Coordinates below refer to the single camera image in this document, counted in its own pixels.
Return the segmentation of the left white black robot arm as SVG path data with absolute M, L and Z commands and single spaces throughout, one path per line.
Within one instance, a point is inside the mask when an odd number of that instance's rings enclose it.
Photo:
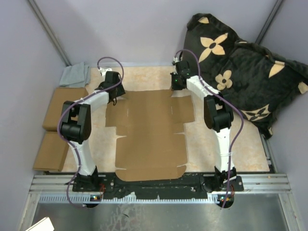
M 124 75 L 108 68 L 103 71 L 104 81 L 84 98 L 65 101 L 57 125 L 61 139 L 68 143 L 77 163 L 77 172 L 67 185 L 73 184 L 75 192 L 93 192 L 99 189 L 101 180 L 90 152 L 89 138 L 92 130 L 91 113 L 103 105 L 116 105 L 117 98 L 125 94 Z

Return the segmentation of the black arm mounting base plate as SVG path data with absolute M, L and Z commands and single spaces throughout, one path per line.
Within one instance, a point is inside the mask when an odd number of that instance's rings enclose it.
M 115 173 L 100 173 L 95 180 L 86 182 L 88 177 L 77 176 L 73 183 L 74 192 L 99 192 L 103 199 L 121 199 L 134 193 L 137 199 L 206 199 L 213 192 L 242 192 L 242 178 L 237 176 L 229 182 L 229 189 L 207 191 L 204 182 L 214 174 L 187 172 L 174 180 L 123 181 Z

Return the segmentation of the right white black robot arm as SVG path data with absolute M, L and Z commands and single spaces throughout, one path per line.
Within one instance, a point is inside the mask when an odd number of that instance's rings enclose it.
M 171 73 L 172 90 L 188 89 L 204 103 L 204 122 L 216 136 L 217 153 L 215 157 L 215 173 L 210 180 L 204 182 L 207 191 L 224 191 L 231 186 L 237 177 L 230 151 L 231 123 L 234 120 L 232 108 L 223 99 L 226 95 L 208 85 L 202 78 L 192 74 L 189 63 L 173 58 L 175 71 Z

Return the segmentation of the brown cardboard box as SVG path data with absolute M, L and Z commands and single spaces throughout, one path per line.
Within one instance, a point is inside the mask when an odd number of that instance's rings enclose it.
M 192 98 L 172 90 L 127 91 L 107 106 L 106 127 L 115 127 L 116 175 L 123 181 L 173 180 L 186 171 L 184 125 L 194 121 Z

